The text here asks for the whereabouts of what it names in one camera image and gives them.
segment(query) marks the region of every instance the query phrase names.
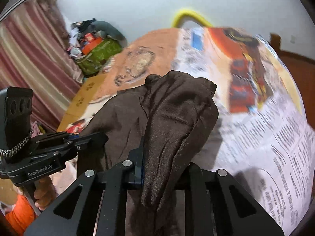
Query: triangular cutout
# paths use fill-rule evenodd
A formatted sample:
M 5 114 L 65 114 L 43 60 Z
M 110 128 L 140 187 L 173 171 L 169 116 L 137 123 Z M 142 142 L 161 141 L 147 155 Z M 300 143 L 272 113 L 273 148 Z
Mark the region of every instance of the triangular cutout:
M 234 185 L 231 185 L 229 189 L 240 218 L 245 218 L 256 213 L 256 209 Z
M 77 186 L 55 209 L 54 214 L 65 219 L 71 219 L 74 209 L 82 191 L 82 186 Z

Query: curtain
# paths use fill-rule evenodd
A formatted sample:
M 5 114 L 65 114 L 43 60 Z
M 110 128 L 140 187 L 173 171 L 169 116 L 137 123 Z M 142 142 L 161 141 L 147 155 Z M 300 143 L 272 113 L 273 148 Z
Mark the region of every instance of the curtain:
M 0 22 L 0 89 L 33 89 L 32 121 L 56 130 L 82 82 L 54 0 L 26 0 Z

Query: black and white rope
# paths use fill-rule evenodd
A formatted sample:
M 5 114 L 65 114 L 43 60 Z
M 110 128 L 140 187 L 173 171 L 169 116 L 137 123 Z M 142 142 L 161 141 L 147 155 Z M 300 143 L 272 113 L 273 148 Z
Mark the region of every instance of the black and white rope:
M 29 139 L 32 136 L 32 133 L 33 131 L 31 129 L 30 132 L 28 133 L 28 136 L 10 150 L 0 149 L 0 155 L 3 157 L 12 157 L 13 155 L 17 154 L 17 152 L 20 151 L 23 148 L 23 146 L 25 146 L 26 143 L 29 141 Z

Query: orange sleeve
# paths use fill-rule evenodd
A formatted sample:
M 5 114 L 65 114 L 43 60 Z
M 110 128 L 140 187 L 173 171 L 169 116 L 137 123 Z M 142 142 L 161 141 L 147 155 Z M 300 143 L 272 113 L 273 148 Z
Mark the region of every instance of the orange sleeve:
M 26 228 L 34 221 L 36 215 L 27 199 L 22 195 L 18 195 L 14 209 L 5 218 L 18 235 L 23 236 Z

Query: curtain rod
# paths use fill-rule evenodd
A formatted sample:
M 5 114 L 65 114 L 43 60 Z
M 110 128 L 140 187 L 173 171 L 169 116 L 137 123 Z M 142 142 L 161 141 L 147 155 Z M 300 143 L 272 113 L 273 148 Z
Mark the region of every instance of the curtain rod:
M 10 14 L 11 11 L 13 11 L 17 6 L 19 6 L 21 3 L 25 2 L 26 0 L 18 0 L 14 5 L 12 5 L 7 11 L 0 17 L 0 22 Z

